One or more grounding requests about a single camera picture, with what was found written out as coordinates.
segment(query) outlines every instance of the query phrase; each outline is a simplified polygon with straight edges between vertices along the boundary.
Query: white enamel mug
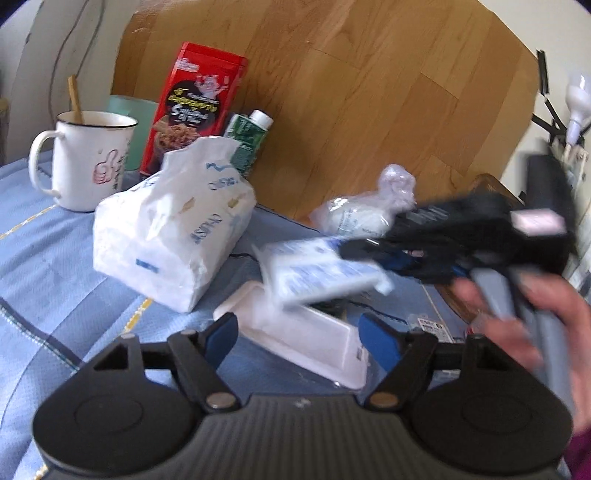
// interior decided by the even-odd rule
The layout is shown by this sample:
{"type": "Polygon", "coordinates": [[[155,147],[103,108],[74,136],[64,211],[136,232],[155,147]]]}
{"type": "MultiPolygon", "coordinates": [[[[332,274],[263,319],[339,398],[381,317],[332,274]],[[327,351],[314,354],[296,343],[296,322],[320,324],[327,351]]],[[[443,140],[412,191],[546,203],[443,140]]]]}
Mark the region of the white enamel mug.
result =
{"type": "Polygon", "coordinates": [[[74,112],[61,113],[55,130],[37,135],[29,154],[29,177],[59,206],[92,212],[101,200],[121,191],[125,157],[138,122],[107,112],[82,112],[82,118],[84,125],[74,121],[74,112]],[[37,172],[41,146],[48,138],[55,138],[51,190],[41,186],[37,172]]]}

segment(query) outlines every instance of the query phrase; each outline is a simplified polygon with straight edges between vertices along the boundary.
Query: white container lid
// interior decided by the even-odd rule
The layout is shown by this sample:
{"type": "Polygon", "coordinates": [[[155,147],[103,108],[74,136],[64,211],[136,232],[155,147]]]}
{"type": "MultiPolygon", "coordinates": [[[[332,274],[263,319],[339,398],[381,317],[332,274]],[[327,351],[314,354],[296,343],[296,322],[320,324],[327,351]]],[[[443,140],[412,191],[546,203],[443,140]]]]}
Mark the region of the white container lid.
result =
{"type": "Polygon", "coordinates": [[[273,119],[265,112],[261,112],[260,110],[254,110],[253,113],[251,113],[250,119],[252,123],[258,125],[263,130],[269,130],[273,124],[273,119]]]}
{"type": "Polygon", "coordinates": [[[365,385],[369,354],[357,327],[309,307],[282,309],[247,281],[213,312],[233,312],[242,335],[270,352],[352,390],[365,385]]]}

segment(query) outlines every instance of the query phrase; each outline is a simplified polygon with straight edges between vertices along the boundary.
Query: wooden panel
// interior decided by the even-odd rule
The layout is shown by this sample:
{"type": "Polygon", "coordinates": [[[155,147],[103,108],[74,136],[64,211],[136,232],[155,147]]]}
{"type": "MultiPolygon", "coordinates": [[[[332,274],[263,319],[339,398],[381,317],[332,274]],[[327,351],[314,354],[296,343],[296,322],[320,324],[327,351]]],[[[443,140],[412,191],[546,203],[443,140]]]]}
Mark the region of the wooden panel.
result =
{"type": "Polygon", "coordinates": [[[295,215],[314,162],[337,121],[339,110],[331,106],[343,104],[357,73],[326,53],[311,50],[306,55],[251,177],[254,184],[266,185],[259,189],[259,202],[273,202],[274,208],[295,215]]]}
{"type": "Polygon", "coordinates": [[[478,0],[145,0],[113,93],[157,101],[184,41],[250,59],[234,107],[275,119],[252,184],[298,219],[388,163],[421,200],[500,175],[537,90],[534,56],[478,0]]]}
{"type": "Polygon", "coordinates": [[[537,79],[528,74],[535,68],[537,68],[535,58],[529,52],[522,52],[496,122],[470,165],[471,177],[480,173],[501,177],[504,166],[498,159],[509,158],[513,153],[512,145],[508,145],[504,138],[511,136],[514,131],[524,132],[530,124],[529,118],[519,114],[522,108],[520,99],[538,86],[537,79]]]}
{"type": "Polygon", "coordinates": [[[493,18],[492,12],[473,2],[455,2],[421,72],[460,98],[476,67],[493,18]]]}
{"type": "Polygon", "coordinates": [[[425,199],[449,197],[460,189],[464,177],[437,157],[429,157],[417,176],[415,195],[420,202],[425,199]]]}
{"type": "Polygon", "coordinates": [[[420,66],[448,13],[446,8],[419,8],[412,3],[401,3],[398,9],[386,26],[391,34],[360,72],[339,112],[304,189],[298,218],[310,213],[330,192],[375,188],[374,155],[419,77],[420,66]]]}
{"type": "Polygon", "coordinates": [[[495,18],[480,61],[434,150],[437,158],[458,172],[465,174],[482,148],[513,81],[522,51],[513,33],[495,18]]]}
{"type": "Polygon", "coordinates": [[[403,163],[418,176],[433,150],[441,129],[449,122],[457,99],[434,81],[419,75],[388,134],[377,150],[370,176],[378,177],[383,164],[403,163]]]}

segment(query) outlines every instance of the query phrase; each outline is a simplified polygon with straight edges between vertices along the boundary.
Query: gray handle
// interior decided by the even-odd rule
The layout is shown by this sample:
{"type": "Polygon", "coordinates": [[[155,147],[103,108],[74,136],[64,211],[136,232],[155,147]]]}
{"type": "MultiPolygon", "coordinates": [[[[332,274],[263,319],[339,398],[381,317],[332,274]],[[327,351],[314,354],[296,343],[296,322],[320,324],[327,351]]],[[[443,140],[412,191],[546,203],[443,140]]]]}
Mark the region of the gray handle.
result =
{"type": "MultiPolygon", "coordinates": [[[[495,270],[475,268],[470,276],[480,289],[491,312],[500,319],[516,317],[509,280],[495,270]]],[[[570,385],[569,345],[564,324],[552,312],[532,310],[520,304],[522,320],[530,331],[531,341],[544,358],[544,366],[534,374],[574,414],[570,385]]]]}

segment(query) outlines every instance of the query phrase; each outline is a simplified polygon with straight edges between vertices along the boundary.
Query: white wall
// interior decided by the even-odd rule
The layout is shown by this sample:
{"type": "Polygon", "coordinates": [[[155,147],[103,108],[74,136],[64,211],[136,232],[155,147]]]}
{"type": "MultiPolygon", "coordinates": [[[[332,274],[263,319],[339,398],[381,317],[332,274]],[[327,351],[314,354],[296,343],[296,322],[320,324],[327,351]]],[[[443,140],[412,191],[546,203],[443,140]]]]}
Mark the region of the white wall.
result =
{"type": "MultiPolygon", "coordinates": [[[[563,122],[569,111],[564,94],[571,72],[591,74],[591,14],[575,0],[480,0],[509,27],[532,51],[544,50],[550,79],[549,98],[563,122]]],[[[541,95],[535,104],[535,114],[551,123],[551,116],[541,95]]],[[[540,151],[540,140],[548,134],[536,125],[521,140],[501,178],[512,192],[522,190],[523,153],[540,151]]],[[[586,137],[591,147],[591,134],[586,137]]],[[[582,203],[591,197],[591,181],[587,181],[582,203]]]]}
{"type": "MultiPolygon", "coordinates": [[[[140,0],[106,1],[103,24],[78,80],[83,109],[106,107],[119,41],[139,2],[140,0]]],[[[54,125],[47,106],[51,70],[60,45],[83,4],[84,0],[45,0],[38,10],[8,95],[11,111],[7,162],[25,157],[35,136],[54,125]]],[[[101,0],[90,0],[63,51],[53,90],[56,114],[69,109],[67,78],[78,69],[98,22],[100,4],[101,0]]]]}
{"type": "Polygon", "coordinates": [[[43,0],[29,0],[0,27],[0,96],[9,98],[27,35],[43,0]]]}

